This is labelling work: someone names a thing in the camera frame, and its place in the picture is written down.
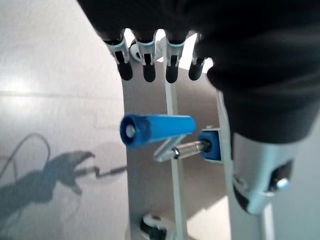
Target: robotic hand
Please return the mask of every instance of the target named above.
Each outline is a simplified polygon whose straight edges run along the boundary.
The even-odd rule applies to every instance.
[[[193,63],[212,58],[207,77],[223,93],[233,185],[241,207],[257,215],[288,185],[297,149],[320,106],[318,0],[78,0],[107,44],[124,80],[132,77],[123,29],[138,43],[152,82],[154,34],[167,37],[166,79],[174,83],[179,46],[201,35]]]

